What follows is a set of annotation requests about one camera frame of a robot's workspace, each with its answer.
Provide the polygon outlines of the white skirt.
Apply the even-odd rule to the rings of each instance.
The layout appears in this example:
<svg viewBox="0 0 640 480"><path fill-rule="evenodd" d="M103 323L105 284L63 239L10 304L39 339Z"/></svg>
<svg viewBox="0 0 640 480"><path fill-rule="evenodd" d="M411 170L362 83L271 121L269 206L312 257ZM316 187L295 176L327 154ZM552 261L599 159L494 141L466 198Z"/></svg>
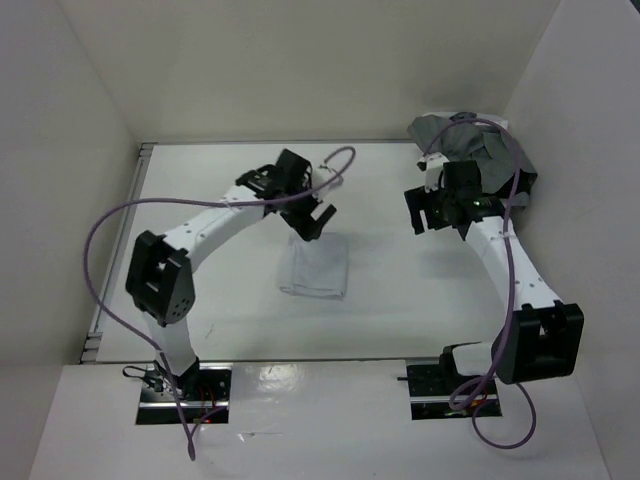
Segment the white skirt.
<svg viewBox="0 0 640 480"><path fill-rule="evenodd" d="M282 293L307 298L342 300L347 292L348 241L339 233L324 233L304 241L291 233L278 267Z"/></svg>

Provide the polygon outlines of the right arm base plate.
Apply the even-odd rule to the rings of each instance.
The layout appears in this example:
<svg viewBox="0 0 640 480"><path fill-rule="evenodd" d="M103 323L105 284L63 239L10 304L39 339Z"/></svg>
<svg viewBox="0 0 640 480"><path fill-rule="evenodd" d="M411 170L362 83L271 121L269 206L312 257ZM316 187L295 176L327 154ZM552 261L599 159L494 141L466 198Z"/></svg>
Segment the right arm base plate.
<svg viewBox="0 0 640 480"><path fill-rule="evenodd" d="M460 375L451 361L438 357L408 361L406 373L397 378L408 387L413 420L471 418L478 408L478 417L501 417L502 409L494 381L490 381L465 409L453 410L449 406L453 391L470 379L471 376Z"/></svg>

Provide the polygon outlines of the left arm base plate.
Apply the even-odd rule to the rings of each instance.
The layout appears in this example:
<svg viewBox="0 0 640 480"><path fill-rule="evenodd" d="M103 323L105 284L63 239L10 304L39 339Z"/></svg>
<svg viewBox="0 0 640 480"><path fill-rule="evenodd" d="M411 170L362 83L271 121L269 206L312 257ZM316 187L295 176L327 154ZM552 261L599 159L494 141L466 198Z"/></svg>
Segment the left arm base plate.
<svg viewBox="0 0 640 480"><path fill-rule="evenodd" d="M179 424L173 389L153 366L127 365L122 375L141 382L137 425ZM232 370L230 366L204 366L195 384L180 390L180 404L188 425L226 424L229 419Z"/></svg>

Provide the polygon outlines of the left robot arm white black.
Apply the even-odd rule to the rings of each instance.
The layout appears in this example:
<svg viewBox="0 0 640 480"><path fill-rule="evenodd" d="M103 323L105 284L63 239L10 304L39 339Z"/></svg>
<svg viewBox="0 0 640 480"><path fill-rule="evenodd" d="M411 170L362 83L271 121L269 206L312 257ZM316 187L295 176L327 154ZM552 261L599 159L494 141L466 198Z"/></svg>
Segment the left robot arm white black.
<svg viewBox="0 0 640 480"><path fill-rule="evenodd" d="M217 207L163 233L149 230L135 241L125 288L155 343L155 368L163 387L180 400L198 390L200 361L187 315L196 300L194 273L224 243L270 214L278 214L305 241L317 240L335 214L312 214L343 179L328 164L317 167L289 149L277 161L242 174Z"/></svg>

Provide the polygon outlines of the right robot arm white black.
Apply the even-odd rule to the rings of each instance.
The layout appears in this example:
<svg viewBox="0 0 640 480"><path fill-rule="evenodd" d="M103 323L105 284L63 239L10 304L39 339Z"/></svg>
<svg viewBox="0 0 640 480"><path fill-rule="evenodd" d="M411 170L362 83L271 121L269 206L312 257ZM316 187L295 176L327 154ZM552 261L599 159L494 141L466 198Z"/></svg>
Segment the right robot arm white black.
<svg viewBox="0 0 640 480"><path fill-rule="evenodd" d="M432 154L419 162L423 186L404 197L415 234L453 228L481 260L506 310L490 345L493 374L505 384L574 372L584 314L542 279L506 216L507 203L484 193L473 161Z"/></svg>

